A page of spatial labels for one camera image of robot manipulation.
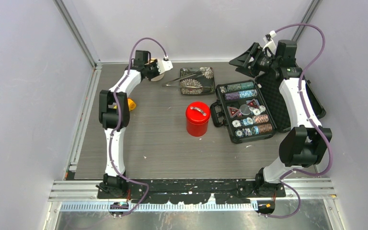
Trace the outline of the red round lid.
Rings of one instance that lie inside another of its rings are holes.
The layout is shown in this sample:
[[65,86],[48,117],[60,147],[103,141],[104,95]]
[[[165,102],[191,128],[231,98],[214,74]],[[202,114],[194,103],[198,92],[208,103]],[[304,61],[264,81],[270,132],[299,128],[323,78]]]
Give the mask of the red round lid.
[[203,124],[210,119],[210,108],[204,102],[192,102],[188,105],[185,116],[193,124]]

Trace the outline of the yellow red toy block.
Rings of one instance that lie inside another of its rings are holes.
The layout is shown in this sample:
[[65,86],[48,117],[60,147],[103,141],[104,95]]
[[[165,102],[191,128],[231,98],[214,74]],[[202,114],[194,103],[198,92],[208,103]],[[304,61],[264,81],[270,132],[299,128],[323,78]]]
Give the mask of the yellow red toy block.
[[129,112],[134,110],[137,106],[136,103],[131,98],[127,98],[126,100],[122,99],[120,101],[120,105],[122,106],[121,108],[122,111],[128,110]]

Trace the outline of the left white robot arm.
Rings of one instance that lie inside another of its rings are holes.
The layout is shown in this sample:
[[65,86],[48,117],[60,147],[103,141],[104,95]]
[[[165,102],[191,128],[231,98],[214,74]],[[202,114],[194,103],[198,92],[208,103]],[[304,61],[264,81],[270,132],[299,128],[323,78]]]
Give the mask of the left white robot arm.
[[106,137],[107,163],[101,192],[123,198],[128,191],[123,157],[124,132],[130,121],[128,97],[145,78],[156,78],[161,73],[158,61],[151,60],[149,51],[138,50],[130,60],[120,80],[110,89],[99,93],[99,122]]

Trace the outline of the beige round metal bowl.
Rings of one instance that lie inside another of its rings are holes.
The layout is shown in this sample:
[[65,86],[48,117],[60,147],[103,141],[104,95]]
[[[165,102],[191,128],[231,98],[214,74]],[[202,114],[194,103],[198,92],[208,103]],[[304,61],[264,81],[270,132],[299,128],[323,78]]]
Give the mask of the beige round metal bowl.
[[[151,58],[150,59],[150,63],[152,63],[152,62],[154,62],[156,60],[157,60],[156,58]],[[152,78],[150,81],[156,82],[156,81],[162,80],[163,78],[164,78],[164,73],[163,74],[160,74],[160,75],[158,75],[158,76],[156,76],[154,78]]]

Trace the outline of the black floral square plate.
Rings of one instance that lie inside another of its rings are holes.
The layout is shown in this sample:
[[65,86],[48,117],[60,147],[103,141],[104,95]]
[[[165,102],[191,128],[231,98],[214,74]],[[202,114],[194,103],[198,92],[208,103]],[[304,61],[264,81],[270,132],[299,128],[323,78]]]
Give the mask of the black floral square plate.
[[181,86],[201,86],[201,88],[180,88],[183,95],[204,95],[210,94],[215,91],[215,78],[214,71],[211,67],[199,67],[199,68],[182,68],[180,69],[180,76],[201,70],[204,77],[197,78],[195,80],[184,80],[180,82]]

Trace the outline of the black poker chip case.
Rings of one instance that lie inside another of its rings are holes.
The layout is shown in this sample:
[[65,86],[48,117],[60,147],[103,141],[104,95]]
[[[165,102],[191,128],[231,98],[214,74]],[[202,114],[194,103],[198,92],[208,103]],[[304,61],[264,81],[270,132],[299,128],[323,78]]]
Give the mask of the black poker chip case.
[[[277,88],[286,104],[291,130],[282,144],[311,146],[330,140],[330,129],[323,128],[309,102],[306,82],[299,67],[279,67],[279,77],[262,74],[271,82],[279,81]],[[274,110],[268,106],[262,88],[253,80],[216,86],[217,101],[210,106],[214,126],[226,126],[230,139],[239,144],[270,138],[279,126]]]

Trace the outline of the red cylindrical container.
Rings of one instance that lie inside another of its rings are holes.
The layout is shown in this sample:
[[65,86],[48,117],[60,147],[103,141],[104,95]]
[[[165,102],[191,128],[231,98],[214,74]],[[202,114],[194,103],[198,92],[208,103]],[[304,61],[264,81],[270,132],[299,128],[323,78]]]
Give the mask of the red cylindrical container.
[[193,120],[186,120],[186,131],[188,134],[194,137],[200,137],[206,134],[209,121],[203,121],[201,123]]

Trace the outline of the aluminium front rail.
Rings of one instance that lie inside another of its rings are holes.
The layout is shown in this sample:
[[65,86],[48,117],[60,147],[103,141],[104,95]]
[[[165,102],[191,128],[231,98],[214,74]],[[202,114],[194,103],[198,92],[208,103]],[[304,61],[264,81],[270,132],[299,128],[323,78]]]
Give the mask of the aluminium front rail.
[[210,200],[205,204],[141,204],[126,199],[99,199],[98,180],[93,181],[56,181],[50,195],[50,202],[60,202],[63,211],[89,212],[164,212],[164,211],[260,211],[264,207],[273,208],[281,201],[328,200],[337,199],[329,178],[286,179],[286,196],[283,198],[249,198],[245,204],[217,204]]

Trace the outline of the metal tongs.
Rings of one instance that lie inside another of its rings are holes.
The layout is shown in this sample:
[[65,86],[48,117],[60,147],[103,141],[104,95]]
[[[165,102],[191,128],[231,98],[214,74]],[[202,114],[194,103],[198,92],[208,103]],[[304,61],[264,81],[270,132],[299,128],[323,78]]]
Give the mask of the metal tongs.
[[198,89],[198,88],[201,88],[201,86],[181,86],[180,82],[182,82],[184,80],[195,80],[195,79],[200,78],[200,77],[204,77],[204,74],[202,73],[202,71],[201,70],[195,71],[195,72],[180,76],[176,79],[167,81],[167,82],[162,84],[162,87],[195,88],[195,89]]

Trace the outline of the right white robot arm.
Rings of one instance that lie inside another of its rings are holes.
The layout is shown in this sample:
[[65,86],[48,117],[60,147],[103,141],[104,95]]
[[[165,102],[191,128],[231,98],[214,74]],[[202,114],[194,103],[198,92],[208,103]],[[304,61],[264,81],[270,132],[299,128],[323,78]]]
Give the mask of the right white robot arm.
[[236,71],[249,77],[263,76],[278,82],[290,119],[290,131],[280,143],[279,156],[255,177],[254,190],[268,196],[280,188],[284,178],[295,172],[308,175],[305,168],[319,164],[326,152],[331,153],[332,132],[318,120],[306,90],[304,70],[296,64],[297,43],[279,40],[275,52],[270,45],[253,43],[244,53],[229,61]]

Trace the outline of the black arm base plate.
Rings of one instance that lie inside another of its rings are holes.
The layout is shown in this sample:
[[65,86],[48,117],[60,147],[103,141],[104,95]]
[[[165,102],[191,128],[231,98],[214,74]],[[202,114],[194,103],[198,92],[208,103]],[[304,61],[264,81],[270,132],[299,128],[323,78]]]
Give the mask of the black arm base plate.
[[249,198],[283,198],[281,184],[256,182],[254,179],[106,179],[96,185],[99,199],[126,199],[134,204],[245,204]]

